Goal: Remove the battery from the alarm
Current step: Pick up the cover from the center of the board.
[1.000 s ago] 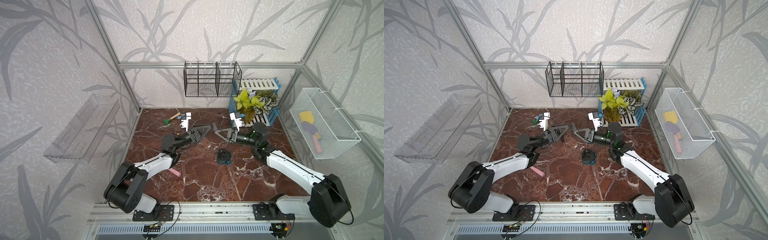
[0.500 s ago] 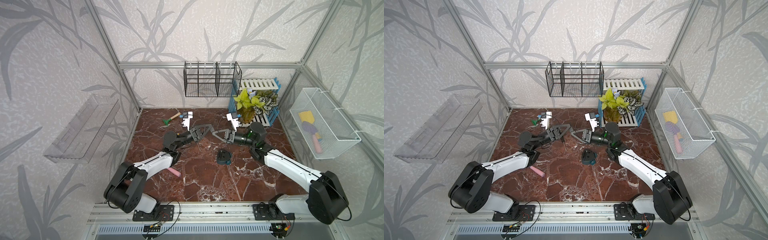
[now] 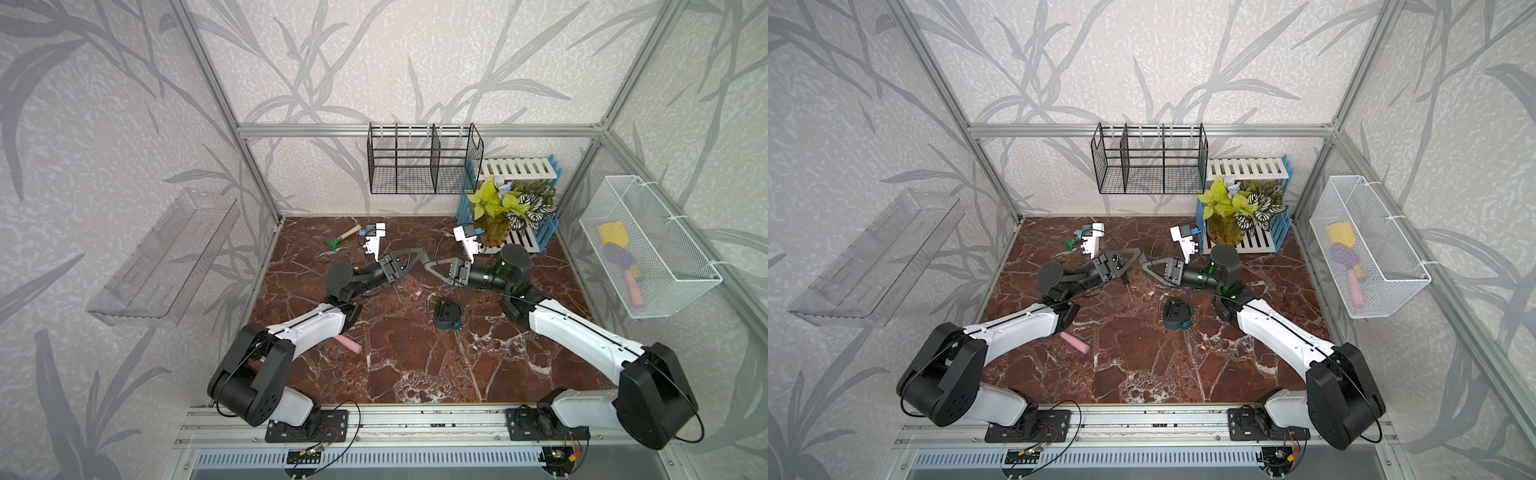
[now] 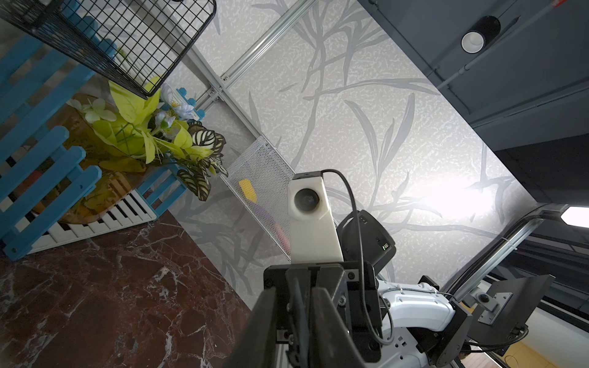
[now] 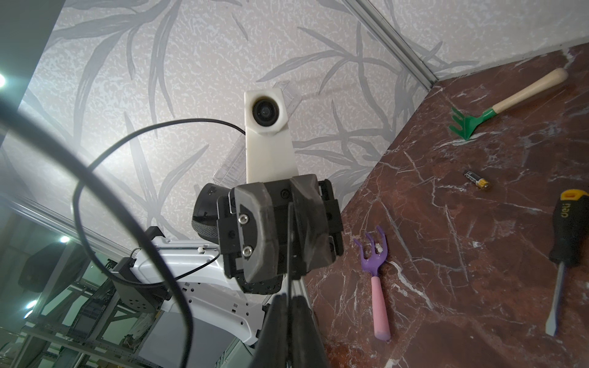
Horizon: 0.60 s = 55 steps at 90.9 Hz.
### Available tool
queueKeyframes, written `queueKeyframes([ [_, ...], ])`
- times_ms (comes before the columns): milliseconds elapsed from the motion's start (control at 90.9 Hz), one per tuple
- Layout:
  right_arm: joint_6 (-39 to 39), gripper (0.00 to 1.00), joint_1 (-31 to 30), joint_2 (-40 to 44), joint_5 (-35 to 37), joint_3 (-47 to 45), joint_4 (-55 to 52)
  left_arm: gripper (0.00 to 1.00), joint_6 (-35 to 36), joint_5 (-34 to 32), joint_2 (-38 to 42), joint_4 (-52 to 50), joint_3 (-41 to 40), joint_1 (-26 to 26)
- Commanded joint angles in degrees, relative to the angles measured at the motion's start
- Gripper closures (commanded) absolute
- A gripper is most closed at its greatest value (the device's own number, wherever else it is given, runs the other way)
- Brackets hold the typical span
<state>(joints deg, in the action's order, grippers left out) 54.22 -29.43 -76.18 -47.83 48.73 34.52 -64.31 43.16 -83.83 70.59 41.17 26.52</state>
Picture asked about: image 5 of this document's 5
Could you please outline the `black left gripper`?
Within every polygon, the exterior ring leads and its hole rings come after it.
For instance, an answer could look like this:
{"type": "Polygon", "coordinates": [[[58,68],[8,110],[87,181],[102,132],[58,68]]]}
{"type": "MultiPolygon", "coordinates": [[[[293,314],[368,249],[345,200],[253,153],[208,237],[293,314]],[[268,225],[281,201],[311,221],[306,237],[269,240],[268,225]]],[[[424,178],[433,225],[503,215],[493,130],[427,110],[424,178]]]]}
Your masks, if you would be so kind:
{"type": "Polygon", "coordinates": [[[224,274],[246,294],[275,294],[345,251],[332,183],[314,174],[240,185],[216,200],[224,274]]]}

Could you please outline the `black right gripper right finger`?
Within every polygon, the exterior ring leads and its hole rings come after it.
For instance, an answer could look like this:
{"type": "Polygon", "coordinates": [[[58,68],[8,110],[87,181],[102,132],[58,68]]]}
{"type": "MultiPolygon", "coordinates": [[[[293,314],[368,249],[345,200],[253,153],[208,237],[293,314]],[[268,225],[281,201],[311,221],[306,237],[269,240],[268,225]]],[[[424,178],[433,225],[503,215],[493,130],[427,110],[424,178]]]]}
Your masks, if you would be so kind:
{"type": "Polygon", "coordinates": [[[291,366],[329,367],[321,336],[315,326],[311,308],[303,296],[291,299],[291,366]]]}

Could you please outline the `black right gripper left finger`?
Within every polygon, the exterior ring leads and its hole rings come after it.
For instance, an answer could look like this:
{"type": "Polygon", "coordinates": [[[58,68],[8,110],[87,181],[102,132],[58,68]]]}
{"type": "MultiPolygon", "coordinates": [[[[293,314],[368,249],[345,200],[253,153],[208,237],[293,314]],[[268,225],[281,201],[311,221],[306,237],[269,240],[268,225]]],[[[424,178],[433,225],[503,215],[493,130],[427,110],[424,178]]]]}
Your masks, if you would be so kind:
{"type": "Polygon", "coordinates": [[[251,368],[284,368],[288,360],[288,302],[276,296],[268,309],[251,368]]]}

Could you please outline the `black yellow AA battery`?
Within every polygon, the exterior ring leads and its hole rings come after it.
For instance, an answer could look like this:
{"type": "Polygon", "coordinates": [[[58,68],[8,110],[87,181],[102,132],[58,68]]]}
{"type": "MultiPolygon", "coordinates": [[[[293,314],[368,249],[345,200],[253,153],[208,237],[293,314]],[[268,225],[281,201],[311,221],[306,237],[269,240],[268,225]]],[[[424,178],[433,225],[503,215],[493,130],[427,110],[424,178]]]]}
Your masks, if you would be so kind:
{"type": "Polygon", "coordinates": [[[463,173],[463,176],[466,177],[470,182],[472,182],[479,190],[488,190],[490,188],[490,183],[482,176],[477,173],[474,173],[472,170],[466,170],[463,173]]]}

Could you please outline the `black yellow screwdriver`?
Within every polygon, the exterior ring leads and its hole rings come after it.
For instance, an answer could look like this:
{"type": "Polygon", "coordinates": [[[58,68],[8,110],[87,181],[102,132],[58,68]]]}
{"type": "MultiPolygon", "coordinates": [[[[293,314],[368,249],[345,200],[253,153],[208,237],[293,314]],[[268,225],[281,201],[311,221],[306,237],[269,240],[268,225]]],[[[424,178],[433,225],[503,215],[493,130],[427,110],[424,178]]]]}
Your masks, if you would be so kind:
{"type": "Polygon", "coordinates": [[[558,328],[558,308],[568,268],[581,261],[581,246],[588,234],[588,193],[584,190],[565,190],[561,193],[552,216],[554,245],[549,259],[558,265],[555,290],[545,332],[554,337],[558,328]]]}

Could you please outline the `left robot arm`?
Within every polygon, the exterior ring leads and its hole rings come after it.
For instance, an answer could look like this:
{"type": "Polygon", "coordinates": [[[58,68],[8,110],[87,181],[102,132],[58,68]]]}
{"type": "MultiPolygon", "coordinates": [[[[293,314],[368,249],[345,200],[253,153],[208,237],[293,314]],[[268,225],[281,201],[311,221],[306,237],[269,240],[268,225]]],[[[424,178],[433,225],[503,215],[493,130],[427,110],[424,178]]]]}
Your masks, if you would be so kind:
{"type": "Polygon", "coordinates": [[[344,251],[338,200],[315,175],[201,190],[193,211],[195,241],[147,237],[170,267],[193,317],[248,345],[259,339],[272,297],[332,265],[344,251]]]}

